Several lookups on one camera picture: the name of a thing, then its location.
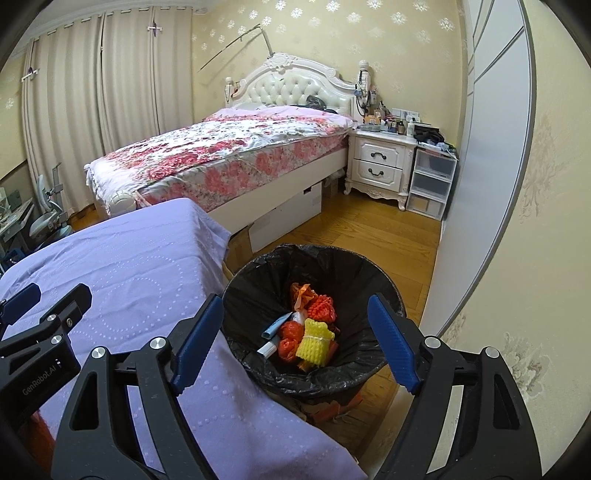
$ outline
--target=curtain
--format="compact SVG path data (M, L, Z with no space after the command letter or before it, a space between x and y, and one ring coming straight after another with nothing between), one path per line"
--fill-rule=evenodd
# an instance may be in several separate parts
M154 85L160 133L193 123L191 22L185 7L155 7Z
M107 152L158 135L153 8L107 14L103 21L100 125Z
M84 165L105 154L98 121L96 67L100 46L98 16L78 20L33 40L23 85L22 118L31 178L52 185L58 164L66 210L91 204Z

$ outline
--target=wallpaper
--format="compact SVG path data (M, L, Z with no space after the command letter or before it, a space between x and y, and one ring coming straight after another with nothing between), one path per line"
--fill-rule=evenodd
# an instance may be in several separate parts
M560 21L524 1L534 40L534 138L501 244L444 339L501 351L534 425L544 471L589 414L591 69Z
M0 72L0 179L27 159L21 123L21 77L25 57Z
M367 60L390 108L418 111L421 120L458 140L462 107L462 39L456 0L225 1L193 16L196 121L224 106L225 77L235 82L268 56L253 32L198 70L238 35L264 26L274 51L317 60L354 82Z

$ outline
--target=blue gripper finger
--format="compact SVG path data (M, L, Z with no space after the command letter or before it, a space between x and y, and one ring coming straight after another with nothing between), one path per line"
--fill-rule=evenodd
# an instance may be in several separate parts
M207 357L207 353L222 327L222 299L217 295L209 297L197 312L196 319L195 327L176 355L176 371L170 385L177 395L180 395L185 388L190 387L197 380L205 357Z
M6 301L0 323L14 325L20 317L37 305L40 300L41 290L39 286L35 283L27 285Z
M420 330L414 324L404 325L402 322L412 322L412 320L394 313L380 294L369 298L368 320L396 382L410 393L415 392L421 384L415 370L415 353L423 340Z

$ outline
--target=cardboard box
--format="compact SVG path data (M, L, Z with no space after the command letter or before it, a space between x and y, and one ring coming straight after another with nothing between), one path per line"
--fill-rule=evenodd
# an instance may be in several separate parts
M253 252L265 248L322 211L322 182L312 185L263 215L252 224L249 235Z
M228 242L228 253L226 254L225 264L233 274L250 262L252 258L251 239L249 236L250 228L251 225L244 227L238 233L232 235Z
M339 179L325 180L322 185L322 198L329 199L339 192Z

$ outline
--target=mattress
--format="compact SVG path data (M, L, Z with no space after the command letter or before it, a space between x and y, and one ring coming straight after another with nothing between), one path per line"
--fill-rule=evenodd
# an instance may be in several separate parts
M78 283L92 306L69 336L83 364L97 345L111 352L138 349L192 317L210 293L223 290L222 260L229 233L189 199L113 218L49 245L10 268L0 298L30 282L41 302L7 330L12 336ZM53 436L73 381L41 408ZM231 354L221 333L194 386L178 398L203 453L222 480L361 480L351 455L320 430L268 398ZM161 468L136 388L130 403L148 466Z
M344 116L307 108L222 109L95 160L87 184L108 213L120 193L140 206L186 197L210 212L343 148L352 128Z

